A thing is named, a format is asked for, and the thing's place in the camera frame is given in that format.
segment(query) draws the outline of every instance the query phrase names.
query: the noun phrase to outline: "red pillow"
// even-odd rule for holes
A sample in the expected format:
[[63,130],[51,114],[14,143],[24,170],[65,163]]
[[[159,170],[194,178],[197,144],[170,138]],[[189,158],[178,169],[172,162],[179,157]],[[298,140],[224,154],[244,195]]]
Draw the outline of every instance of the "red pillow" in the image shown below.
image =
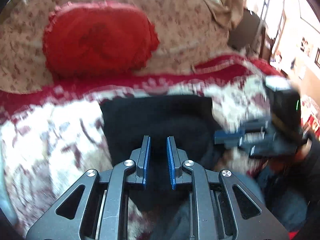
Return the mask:
[[59,78],[124,73],[146,65],[159,40],[138,8],[113,1],[67,3],[44,30],[46,66]]

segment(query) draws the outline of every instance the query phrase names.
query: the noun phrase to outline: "patterned blanket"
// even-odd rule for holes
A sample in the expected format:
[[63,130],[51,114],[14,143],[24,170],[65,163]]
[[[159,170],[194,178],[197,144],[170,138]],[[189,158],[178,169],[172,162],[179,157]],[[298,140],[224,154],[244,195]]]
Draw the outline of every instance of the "patterned blanket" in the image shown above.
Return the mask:
[[[112,168],[99,102],[116,97],[193,94],[212,98],[213,116],[226,130],[269,111],[263,75],[248,60],[222,56],[189,76],[122,77],[62,83],[32,95],[0,93],[5,182],[25,236],[33,223],[86,170]],[[260,163],[226,152],[216,170],[254,171]],[[128,239],[144,239],[154,214],[129,202]]]

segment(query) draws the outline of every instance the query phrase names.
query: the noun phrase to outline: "black bracket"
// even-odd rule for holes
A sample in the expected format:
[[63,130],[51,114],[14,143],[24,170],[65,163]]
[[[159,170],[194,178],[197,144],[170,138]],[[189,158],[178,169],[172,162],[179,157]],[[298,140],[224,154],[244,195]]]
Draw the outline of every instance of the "black bracket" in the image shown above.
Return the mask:
[[[83,174],[30,228],[26,240],[126,240],[128,190],[147,184],[150,137],[113,169]],[[204,169],[167,139],[173,190],[189,192],[190,240],[288,240],[284,227],[230,171]]]

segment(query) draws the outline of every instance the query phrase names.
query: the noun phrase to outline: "picture frame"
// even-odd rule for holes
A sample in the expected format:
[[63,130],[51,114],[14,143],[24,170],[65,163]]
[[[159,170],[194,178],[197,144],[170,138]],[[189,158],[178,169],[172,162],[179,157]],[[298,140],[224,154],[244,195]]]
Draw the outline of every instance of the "picture frame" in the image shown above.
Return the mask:
[[320,68],[320,48],[318,48],[318,51],[316,54],[315,64]]
[[305,39],[305,37],[302,37],[301,41],[300,41],[301,45],[300,45],[300,50],[306,54],[308,57],[311,57],[312,55],[312,51],[313,51],[313,44],[310,43],[310,41],[307,41]]

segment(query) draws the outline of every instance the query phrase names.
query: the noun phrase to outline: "red fabric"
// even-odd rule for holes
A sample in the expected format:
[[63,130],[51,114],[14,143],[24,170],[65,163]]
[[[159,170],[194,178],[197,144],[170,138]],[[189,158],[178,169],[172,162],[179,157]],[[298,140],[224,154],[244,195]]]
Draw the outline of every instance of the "red fabric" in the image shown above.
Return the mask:
[[46,66],[55,77],[124,73],[146,65],[159,41],[138,8],[113,1],[67,3],[49,16]]
[[290,239],[293,239],[296,235],[297,235],[298,232],[291,232],[289,233],[289,237]]
[[17,95],[0,91],[0,102],[4,110],[0,108],[0,123],[11,118],[14,113],[19,113],[28,109],[29,105],[44,105],[47,102],[54,104],[63,104],[74,99],[88,98],[95,100],[92,94],[94,92],[111,90],[119,86],[142,89],[148,94],[165,93],[168,86],[181,82],[199,83],[206,81],[207,84],[217,84],[220,86],[228,82],[237,81],[237,77],[249,76],[252,72],[246,67],[233,64],[226,69],[215,73],[193,74],[193,75],[161,75],[161,76],[132,76],[118,75],[113,77],[103,77],[100,79],[69,79],[57,82],[54,86],[44,87],[43,91]]
[[261,58],[249,58],[249,60],[267,76],[284,76],[281,72],[277,71],[273,66]]

